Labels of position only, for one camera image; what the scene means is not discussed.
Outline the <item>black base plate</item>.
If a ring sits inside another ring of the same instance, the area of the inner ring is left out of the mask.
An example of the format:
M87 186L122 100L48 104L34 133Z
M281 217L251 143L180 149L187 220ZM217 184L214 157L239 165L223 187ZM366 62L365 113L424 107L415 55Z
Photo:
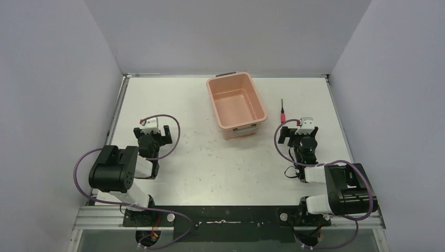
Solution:
M161 206L161 212L125 210L122 225L138 228L135 237L154 245L168 230L180 242L316 243L331 221L305 206Z

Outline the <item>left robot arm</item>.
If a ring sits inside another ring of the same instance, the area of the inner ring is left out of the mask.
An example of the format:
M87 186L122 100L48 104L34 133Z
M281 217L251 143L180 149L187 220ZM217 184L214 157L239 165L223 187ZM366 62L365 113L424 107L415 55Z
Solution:
M162 133L158 126L134 128L136 146L120 149L116 145L102 148L89 173L89 185L105 193L110 193L122 203L128 203L124 213L124 223L128 226L152 226L160 215L152 209L155 206L152 196L144 193L135 179L156 179L160 165L160 148L172 144L168 125Z

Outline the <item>pink plastic bin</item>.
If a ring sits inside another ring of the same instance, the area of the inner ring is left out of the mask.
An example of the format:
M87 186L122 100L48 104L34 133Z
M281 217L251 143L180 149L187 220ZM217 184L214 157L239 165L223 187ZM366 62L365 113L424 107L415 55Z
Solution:
M225 140L257 133L268 114L247 72L217 75L206 82L218 126Z

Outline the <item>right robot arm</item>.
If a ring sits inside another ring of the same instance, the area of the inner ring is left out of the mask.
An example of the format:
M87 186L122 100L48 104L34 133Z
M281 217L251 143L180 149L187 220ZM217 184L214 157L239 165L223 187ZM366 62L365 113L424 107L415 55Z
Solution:
M274 144L287 144L286 160L295 168L293 178L306 184L323 184L326 192L302 198L296 209L296 219L308 225L317 215L342 216L361 221L378 209L378 199L360 163L339 160L320 163L316 157L318 127L290 128L280 126L274 134Z

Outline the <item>red black screwdriver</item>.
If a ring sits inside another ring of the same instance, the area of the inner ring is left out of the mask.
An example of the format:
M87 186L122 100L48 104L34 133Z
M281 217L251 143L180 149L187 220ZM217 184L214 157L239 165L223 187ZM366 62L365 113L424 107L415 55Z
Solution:
M284 123L286 121L285 110L283 106L283 99L281 99L281 112L280 112L280 122Z

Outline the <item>aluminium rail frame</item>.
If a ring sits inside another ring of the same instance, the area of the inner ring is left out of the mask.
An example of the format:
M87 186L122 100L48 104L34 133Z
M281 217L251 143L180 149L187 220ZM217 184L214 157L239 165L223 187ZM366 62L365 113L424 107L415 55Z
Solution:
M149 230L151 226L130 227L124 226L124 215L118 206L82 206L79 208L77 217L73 226L74 230ZM157 226L158 230L173 230L173 224L176 221L185 221L182 217L175 217L173 222ZM348 220L338 216L330 217L331 226L322 229L354 229L355 224L352 220ZM226 219L218 219L212 221L198 221L197 224L256 224L262 227L266 221L229 221ZM386 229L383 217L380 213L372 213L365 220L358 221L359 229Z

